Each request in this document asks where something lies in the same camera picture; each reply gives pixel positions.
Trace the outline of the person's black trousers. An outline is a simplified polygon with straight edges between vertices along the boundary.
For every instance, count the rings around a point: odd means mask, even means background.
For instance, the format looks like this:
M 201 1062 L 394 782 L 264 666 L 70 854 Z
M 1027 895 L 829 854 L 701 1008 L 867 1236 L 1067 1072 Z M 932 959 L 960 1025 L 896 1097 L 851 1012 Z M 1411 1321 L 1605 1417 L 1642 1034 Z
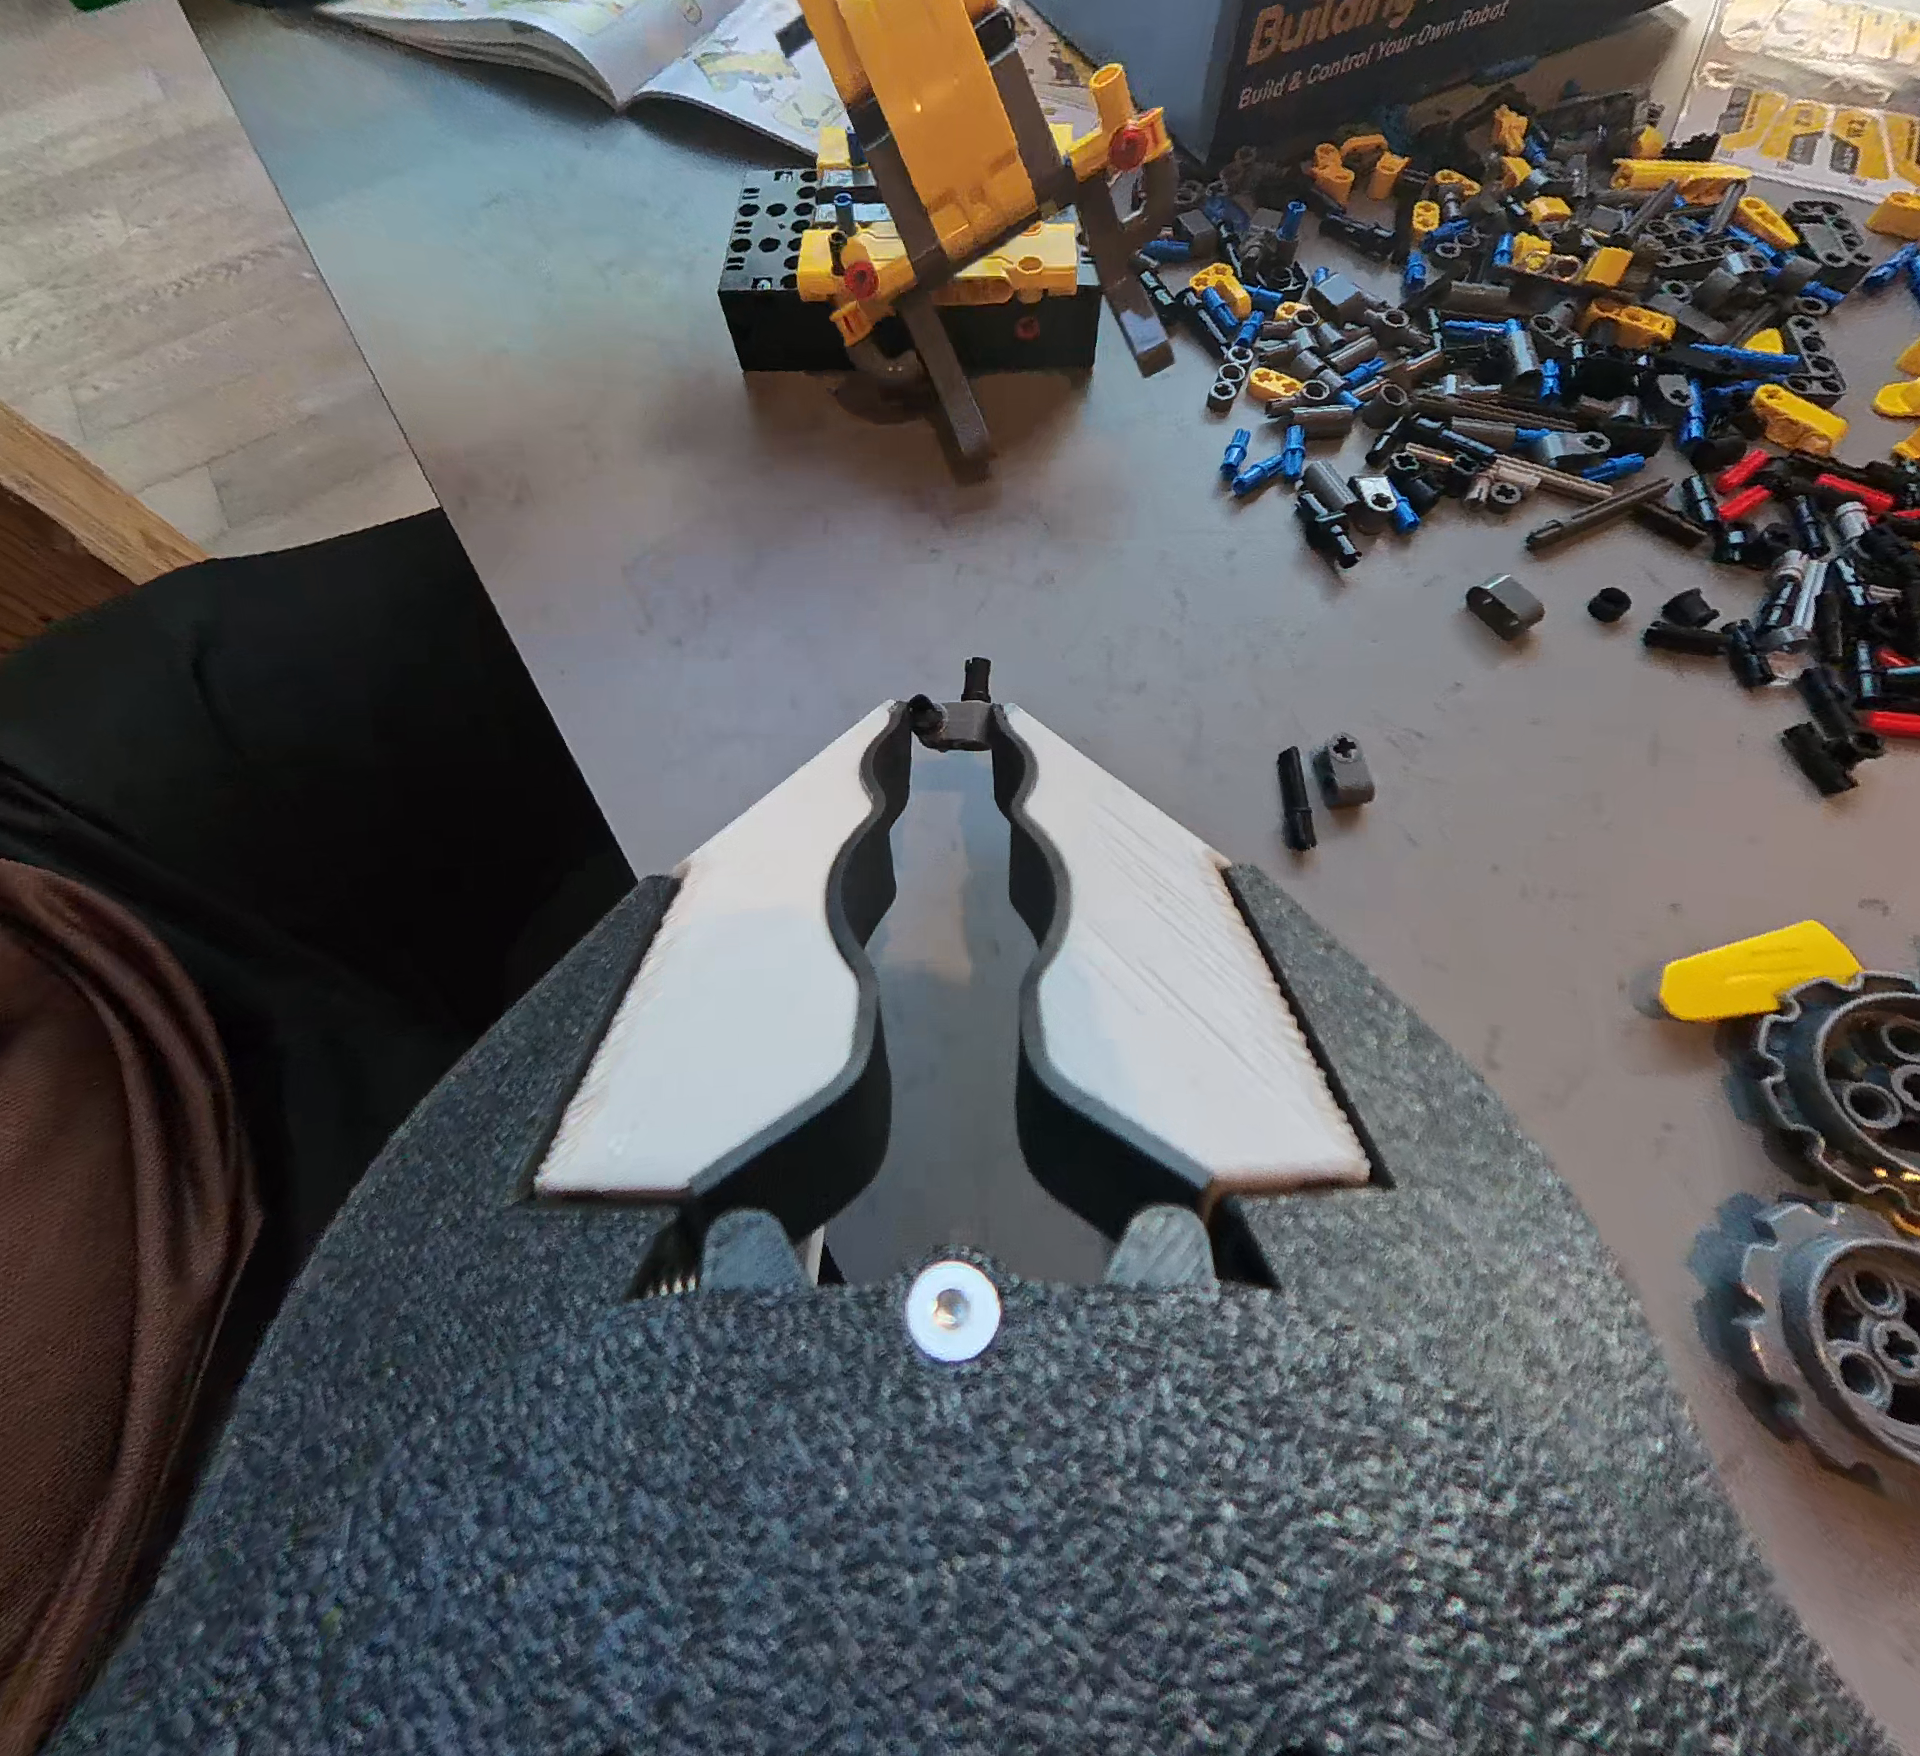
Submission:
M 3 662 L 3 860 L 211 1016 L 273 1311 L 413 1106 L 635 884 L 442 514 L 180 569 Z

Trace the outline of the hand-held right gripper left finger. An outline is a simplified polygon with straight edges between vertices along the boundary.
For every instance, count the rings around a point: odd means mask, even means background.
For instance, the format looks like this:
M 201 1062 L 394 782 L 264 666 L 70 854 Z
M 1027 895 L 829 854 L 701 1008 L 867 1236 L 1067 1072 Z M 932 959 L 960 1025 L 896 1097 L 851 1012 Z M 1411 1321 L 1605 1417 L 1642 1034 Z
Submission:
M 821 1231 L 887 1151 L 891 1075 L 869 943 L 897 897 L 914 720 L 887 702 L 701 843 L 578 1082 L 533 1197 L 734 1212 Z

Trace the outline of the yellow wedge panel piece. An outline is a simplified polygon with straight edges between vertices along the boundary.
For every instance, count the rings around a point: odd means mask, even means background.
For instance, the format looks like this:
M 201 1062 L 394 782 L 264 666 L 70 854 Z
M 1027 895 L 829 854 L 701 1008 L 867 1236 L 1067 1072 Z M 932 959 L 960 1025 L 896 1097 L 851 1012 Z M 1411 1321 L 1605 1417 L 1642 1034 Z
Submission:
M 1830 928 L 1806 920 L 1666 963 L 1655 1001 L 1678 1023 L 1754 1018 L 1774 1012 L 1811 981 L 1847 981 L 1859 974 L 1858 952 Z

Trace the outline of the yellow toy chassis with wheels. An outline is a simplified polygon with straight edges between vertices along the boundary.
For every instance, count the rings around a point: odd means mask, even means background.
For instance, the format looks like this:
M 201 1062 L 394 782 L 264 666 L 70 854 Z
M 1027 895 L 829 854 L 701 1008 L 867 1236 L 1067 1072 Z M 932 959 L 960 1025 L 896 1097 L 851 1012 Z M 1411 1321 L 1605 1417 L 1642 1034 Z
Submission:
M 1789 989 L 1740 1053 L 1745 1110 L 1806 1192 L 1722 1219 L 1708 1321 L 1762 1423 L 1887 1499 L 1918 1491 L 1918 996 Z

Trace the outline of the yellow curved toy arm assembly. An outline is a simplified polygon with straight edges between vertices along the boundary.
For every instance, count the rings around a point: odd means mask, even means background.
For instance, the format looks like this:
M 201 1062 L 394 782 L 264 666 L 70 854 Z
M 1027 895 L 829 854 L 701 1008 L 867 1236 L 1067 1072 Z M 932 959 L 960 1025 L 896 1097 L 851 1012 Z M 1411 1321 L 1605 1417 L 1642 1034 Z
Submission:
M 865 176 L 881 215 L 846 195 L 798 241 L 797 292 L 829 310 L 853 369 L 891 390 L 923 385 L 957 458 L 990 453 L 983 418 L 938 304 L 983 291 L 995 262 L 1008 300 L 1044 277 L 1003 249 L 1071 211 L 1136 367 L 1172 343 L 1134 257 L 1178 207 L 1179 163 L 1164 111 L 1142 108 L 1125 70 L 1091 73 L 1093 127 L 1061 142 L 1021 60 L 1003 0 L 797 0 L 846 114 L 842 171 Z

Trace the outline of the dark grey pin connector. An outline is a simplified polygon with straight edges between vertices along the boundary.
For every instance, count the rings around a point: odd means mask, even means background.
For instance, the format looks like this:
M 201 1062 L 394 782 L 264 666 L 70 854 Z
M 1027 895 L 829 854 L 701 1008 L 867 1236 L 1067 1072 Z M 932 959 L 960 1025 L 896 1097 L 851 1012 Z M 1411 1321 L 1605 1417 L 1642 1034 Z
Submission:
M 907 727 L 919 745 L 936 754 L 983 754 L 1004 739 L 1001 706 L 990 693 L 992 664 L 983 656 L 964 662 L 957 697 L 914 693 L 906 702 Z

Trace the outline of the brown wooden furniture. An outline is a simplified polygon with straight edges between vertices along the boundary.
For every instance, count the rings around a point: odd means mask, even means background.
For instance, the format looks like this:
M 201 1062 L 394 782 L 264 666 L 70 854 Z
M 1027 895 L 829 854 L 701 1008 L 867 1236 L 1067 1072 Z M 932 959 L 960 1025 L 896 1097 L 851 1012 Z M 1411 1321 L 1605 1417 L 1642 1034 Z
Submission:
M 76 447 L 2 405 L 2 653 L 207 555 Z

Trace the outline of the pile of small building parts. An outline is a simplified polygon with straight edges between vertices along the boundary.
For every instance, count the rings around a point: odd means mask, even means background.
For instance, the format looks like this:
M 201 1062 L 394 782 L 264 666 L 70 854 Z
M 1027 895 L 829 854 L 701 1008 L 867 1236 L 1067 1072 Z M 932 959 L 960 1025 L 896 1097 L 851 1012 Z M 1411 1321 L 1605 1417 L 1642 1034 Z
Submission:
M 1915 745 L 1915 343 L 1850 395 L 1834 327 L 1915 295 L 1915 195 L 1768 193 L 1730 131 L 1666 138 L 1644 91 L 1184 166 L 1136 275 L 1212 356 L 1215 488 L 1289 503 L 1334 574 L 1436 513 L 1549 506 L 1524 555 L 1630 525 L 1750 576 L 1650 612 L 1655 656 L 1790 691 L 1824 801 Z

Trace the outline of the grey desk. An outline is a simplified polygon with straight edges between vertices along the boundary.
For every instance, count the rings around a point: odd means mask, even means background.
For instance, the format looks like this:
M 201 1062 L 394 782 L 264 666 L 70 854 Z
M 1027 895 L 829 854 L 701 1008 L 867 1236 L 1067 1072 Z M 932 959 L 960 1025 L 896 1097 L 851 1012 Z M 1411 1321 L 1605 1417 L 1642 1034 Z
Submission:
M 611 830 L 675 864 L 872 703 L 993 690 L 1237 860 L 1261 862 L 1489 1080 L 1571 1184 L 1659 1337 L 1730 1495 L 1846 1682 L 1915 1747 L 1914 1509 L 1764 1429 L 1691 1261 L 1789 1172 L 1734 1110 L 1661 963 L 1817 920 L 1915 963 L 1915 747 L 1817 796 L 1790 691 L 1644 649 L 1748 576 L 1622 526 L 1534 561 L 1524 522 L 1436 513 L 1318 565 L 1276 495 L 1215 492 L 1206 361 L 980 390 L 955 480 L 919 418 L 740 376 L 716 308 L 736 176 L 764 156 L 650 107 L 190 0 L 194 30 Z M 1546 606 L 1495 638 L 1463 591 Z M 1595 623 L 1601 586 L 1631 595 Z M 1328 811 L 1311 754 L 1377 782 Z M 1317 849 L 1281 833 L 1303 750 Z

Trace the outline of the open instruction booklet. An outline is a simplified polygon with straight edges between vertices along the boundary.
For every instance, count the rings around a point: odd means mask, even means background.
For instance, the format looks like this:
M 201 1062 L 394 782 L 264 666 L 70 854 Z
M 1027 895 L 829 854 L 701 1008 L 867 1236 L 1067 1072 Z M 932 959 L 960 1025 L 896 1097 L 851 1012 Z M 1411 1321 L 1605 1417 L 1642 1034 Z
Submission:
M 845 107 L 794 0 L 333 0 L 328 20 L 447 59 L 554 75 L 615 112 L 680 101 L 805 157 Z

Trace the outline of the person's brown top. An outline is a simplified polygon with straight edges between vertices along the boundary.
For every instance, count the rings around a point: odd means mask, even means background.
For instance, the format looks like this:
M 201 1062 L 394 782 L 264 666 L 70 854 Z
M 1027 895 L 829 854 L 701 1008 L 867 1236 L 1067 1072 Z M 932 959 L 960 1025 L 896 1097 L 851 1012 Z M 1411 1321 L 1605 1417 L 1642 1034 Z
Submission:
M 126 912 L 2 868 L 2 1747 L 136 1584 L 257 1201 L 199 989 Z

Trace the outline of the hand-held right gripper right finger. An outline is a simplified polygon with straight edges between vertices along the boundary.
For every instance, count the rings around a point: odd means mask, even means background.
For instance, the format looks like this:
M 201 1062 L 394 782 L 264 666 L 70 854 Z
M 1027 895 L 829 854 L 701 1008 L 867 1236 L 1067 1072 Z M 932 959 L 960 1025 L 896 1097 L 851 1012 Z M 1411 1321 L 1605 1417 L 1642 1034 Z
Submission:
M 1362 1187 L 1336 1075 L 1204 838 L 1015 703 L 992 707 L 1021 980 L 1021 1156 L 1073 1216 Z

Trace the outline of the black battery box base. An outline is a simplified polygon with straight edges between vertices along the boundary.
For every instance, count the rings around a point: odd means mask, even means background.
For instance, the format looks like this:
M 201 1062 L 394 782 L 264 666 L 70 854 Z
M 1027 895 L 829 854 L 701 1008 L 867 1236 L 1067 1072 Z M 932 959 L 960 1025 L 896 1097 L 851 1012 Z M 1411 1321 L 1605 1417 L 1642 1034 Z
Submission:
M 746 373 L 824 375 L 853 367 L 837 320 L 831 248 L 846 198 L 871 262 L 900 256 L 897 230 L 851 131 L 824 127 L 816 154 L 757 169 L 736 192 L 718 303 Z M 1100 291 L 1071 211 L 1001 241 L 932 292 L 969 375 L 1087 373 Z

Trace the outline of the yellow black sticker sheet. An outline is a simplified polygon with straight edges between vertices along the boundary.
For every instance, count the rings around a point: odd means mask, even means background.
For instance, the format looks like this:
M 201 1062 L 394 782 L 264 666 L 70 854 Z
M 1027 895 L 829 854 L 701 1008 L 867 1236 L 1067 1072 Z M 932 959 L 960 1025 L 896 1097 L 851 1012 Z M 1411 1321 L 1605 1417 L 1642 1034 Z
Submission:
M 1918 14 L 1717 0 L 1669 139 L 1757 178 L 1878 203 L 1918 189 Z

